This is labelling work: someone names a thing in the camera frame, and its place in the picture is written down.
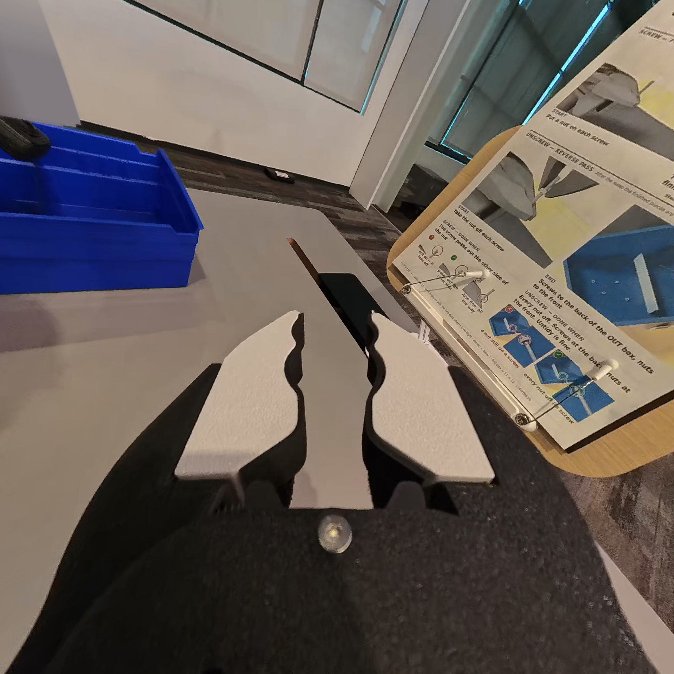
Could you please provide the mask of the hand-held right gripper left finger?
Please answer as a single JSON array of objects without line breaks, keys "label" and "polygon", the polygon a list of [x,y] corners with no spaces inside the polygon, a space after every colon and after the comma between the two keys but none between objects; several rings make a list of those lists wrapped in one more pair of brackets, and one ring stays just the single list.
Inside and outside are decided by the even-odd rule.
[{"label": "hand-held right gripper left finger", "polygon": [[223,360],[174,469],[179,480],[224,480],[238,496],[265,483],[283,508],[307,459],[305,317],[289,311]]}]

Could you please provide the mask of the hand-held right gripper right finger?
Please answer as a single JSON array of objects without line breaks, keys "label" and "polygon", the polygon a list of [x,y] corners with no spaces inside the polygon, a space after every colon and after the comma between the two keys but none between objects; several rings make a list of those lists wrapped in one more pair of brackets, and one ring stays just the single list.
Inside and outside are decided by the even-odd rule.
[{"label": "hand-held right gripper right finger", "polygon": [[424,508],[448,503],[449,484],[493,485],[495,471],[435,349],[373,312],[366,350],[363,461],[374,507]]}]

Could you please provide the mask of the blue plastic bin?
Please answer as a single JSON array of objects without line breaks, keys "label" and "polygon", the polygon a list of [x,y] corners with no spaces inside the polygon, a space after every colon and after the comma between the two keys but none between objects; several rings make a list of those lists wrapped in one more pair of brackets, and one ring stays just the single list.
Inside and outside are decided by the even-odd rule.
[{"label": "blue plastic bin", "polygon": [[188,284],[203,224],[164,149],[33,123],[39,158],[1,143],[1,294]]}]

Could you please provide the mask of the black table inlay panel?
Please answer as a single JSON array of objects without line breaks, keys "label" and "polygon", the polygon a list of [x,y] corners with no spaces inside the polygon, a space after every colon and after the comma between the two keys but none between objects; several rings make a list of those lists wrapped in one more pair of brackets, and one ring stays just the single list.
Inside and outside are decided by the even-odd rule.
[{"label": "black table inlay panel", "polygon": [[368,357],[367,338],[372,313],[387,317],[358,277],[349,273],[319,273],[318,285],[359,348]]}]

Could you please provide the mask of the instruction sheet on stand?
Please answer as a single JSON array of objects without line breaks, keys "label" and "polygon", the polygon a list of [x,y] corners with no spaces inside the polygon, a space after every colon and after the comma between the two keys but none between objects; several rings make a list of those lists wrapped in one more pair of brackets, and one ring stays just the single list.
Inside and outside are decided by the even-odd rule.
[{"label": "instruction sheet on stand", "polygon": [[[387,258],[387,275],[397,292],[402,292],[406,278],[394,269],[394,260],[441,216],[518,130],[518,126],[513,127],[486,143],[393,244]],[[603,430],[598,437],[573,452],[563,451],[542,429],[525,430],[518,423],[518,415],[524,414],[524,409],[496,380],[475,350],[426,300],[420,298],[418,292],[412,291],[407,297],[429,329],[459,359],[474,383],[506,413],[550,464],[575,475],[606,478],[628,473],[673,452],[672,394],[649,403],[638,410],[634,418],[623,417],[618,426]]]}]

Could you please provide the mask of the dark box behind glass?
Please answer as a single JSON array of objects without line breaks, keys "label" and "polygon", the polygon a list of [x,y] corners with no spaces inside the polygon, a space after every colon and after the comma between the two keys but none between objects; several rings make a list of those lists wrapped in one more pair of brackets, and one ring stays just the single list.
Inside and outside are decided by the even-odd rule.
[{"label": "dark box behind glass", "polygon": [[408,218],[417,217],[448,185],[431,169],[413,164],[400,190],[400,210]]}]

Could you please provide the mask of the printed instruction sheet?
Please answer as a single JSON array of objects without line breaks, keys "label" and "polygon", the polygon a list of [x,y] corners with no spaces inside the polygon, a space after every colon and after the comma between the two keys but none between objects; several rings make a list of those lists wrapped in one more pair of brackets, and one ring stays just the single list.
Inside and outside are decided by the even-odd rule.
[{"label": "printed instruction sheet", "polygon": [[660,1],[497,152],[397,257],[531,417],[597,363],[596,412],[536,423],[563,451],[673,393],[673,2]]}]

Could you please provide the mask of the frosted glass window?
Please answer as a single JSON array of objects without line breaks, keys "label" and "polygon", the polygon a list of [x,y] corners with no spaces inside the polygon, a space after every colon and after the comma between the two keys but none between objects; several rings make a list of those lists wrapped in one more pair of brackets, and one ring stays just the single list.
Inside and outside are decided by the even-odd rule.
[{"label": "frosted glass window", "polygon": [[363,113],[405,1],[130,1]]}]

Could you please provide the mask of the glass partition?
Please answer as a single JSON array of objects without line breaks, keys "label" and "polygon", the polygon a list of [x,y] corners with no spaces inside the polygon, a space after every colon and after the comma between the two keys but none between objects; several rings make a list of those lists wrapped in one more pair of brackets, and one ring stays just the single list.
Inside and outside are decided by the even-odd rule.
[{"label": "glass partition", "polygon": [[467,163],[529,120],[656,1],[502,1],[425,145]]}]

